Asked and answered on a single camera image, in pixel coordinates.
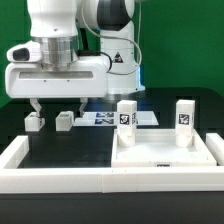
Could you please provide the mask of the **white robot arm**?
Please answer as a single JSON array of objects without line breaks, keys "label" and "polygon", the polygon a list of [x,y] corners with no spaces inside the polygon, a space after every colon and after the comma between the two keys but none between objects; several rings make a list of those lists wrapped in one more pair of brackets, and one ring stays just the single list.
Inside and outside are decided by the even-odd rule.
[{"label": "white robot arm", "polygon": [[28,98],[90,98],[141,91],[134,41],[136,0],[27,0],[31,40],[7,52],[6,93]]}]

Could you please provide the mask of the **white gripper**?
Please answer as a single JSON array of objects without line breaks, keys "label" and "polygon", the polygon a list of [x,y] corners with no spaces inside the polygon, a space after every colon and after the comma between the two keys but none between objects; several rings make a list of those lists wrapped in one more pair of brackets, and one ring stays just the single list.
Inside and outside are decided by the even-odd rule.
[{"label": "white gripper", "polygon": [[77,117],[83,117],[88,98],[104,97],[108,91],[107,56],[81,57],[67,71],[44,71],[39,63],[10,63],[5,71],[6,93],[11,98],[31,98],[41,117],[38,98],[80,98]]}]

